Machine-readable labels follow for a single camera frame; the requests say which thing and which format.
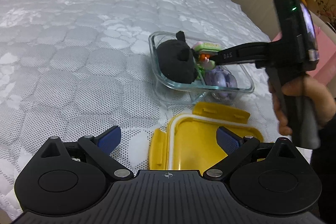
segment bed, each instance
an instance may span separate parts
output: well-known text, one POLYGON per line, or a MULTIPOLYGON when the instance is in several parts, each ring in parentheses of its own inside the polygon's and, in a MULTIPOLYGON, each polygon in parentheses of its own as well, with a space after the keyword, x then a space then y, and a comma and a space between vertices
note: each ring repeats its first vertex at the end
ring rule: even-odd
MULTIPOLYGON (((112 153, 135 173, 148 168, 154 129, 190 105, 160 102, 152 88, 148 36, 177 32, 223 43, 269 41, 231 0, 0 0, 0 207, 16 218, 16 177, 44 141, 76 141, 113 125, 112 153)), ((235 107, 264 140, 279 136, 264 70, 235 107)))

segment pink object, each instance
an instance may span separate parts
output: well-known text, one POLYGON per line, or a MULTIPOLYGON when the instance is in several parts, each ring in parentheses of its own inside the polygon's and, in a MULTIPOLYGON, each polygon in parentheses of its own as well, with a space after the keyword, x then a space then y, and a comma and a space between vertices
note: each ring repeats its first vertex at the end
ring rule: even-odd
MULTIPOLYGON (((316 70, 307 73, 320 83, 326 85, 336 75, 336 45, 323 32, 321 28, 314 25, 316 41, 319 48, 320 60, 316 66, 316 70)), ((282 37, 281 32, 273 39, 277 41, 282 37)))

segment glass food storage container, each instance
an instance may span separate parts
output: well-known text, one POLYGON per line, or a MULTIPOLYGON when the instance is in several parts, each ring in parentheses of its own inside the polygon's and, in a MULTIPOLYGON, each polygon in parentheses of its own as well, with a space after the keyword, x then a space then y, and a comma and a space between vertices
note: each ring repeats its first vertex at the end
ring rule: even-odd
MULTIPOLYGON (((221 69, 230 71, 230 73, 236 78, 236 88, 206 85, 204 77, 198 69, 196 60, 194 60, 194 65, 198 71, 198 78, 193 83, 182 84, 169 80, 162 74, 160 70, 156 49, 158 45, 170 39, 176 39, 176 35, 174 33, 163 31, 152 33, 148 39, 150 45, 152 69, 155 75, 154 91, 160 100, 174 104, 195 104, 198 101, 204 99, 207 94, 212 93, 215 100, 230 105, 241 95, 253 93, 253 80, 243 65, 220 66, 221 69)), ((185 40, 189 47, 193 47, 199 41, 218 44, 204 39, 197 39, 187 36, 185 37, 185 40)))

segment purple plastic object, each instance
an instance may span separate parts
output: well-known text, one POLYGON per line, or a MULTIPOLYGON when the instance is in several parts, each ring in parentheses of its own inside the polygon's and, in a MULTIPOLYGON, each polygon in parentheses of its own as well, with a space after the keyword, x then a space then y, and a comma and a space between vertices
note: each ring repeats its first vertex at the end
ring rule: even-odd
MULTIPOLYGON (((204 81, 206 85, 222 86, 228 88, 238 88, 236 78, 227 69, 223 69, 220 66, 215 67, 213 70, 207 70, 204 74, 204 81)), ((217 100, 230 101, 234 100, 236 93, 212 93, 213 97, 217 100)))

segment person's arm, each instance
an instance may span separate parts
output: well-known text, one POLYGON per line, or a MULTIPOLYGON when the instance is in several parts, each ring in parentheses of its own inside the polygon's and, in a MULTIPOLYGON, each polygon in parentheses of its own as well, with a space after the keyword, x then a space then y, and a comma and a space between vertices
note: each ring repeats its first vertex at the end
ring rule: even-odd
MULTIPOLYGON (((329 90, 315 79, 304 78, 305 96, 310 97, 315 106, 316 116, 322 129, 319 131, 321 146, 312 153, 311 166, 322 182, 322 194, 318 201, 320 218, 328 224, 336 224, 336 102, 329 90)), ((280 101, 270 86, 274 112, 279 120, 279 133, 291 135, 288 119, 281 110, 280 101)), ((282 87, 288 96, 301 96, 302 78, 295 79, 282 87)))

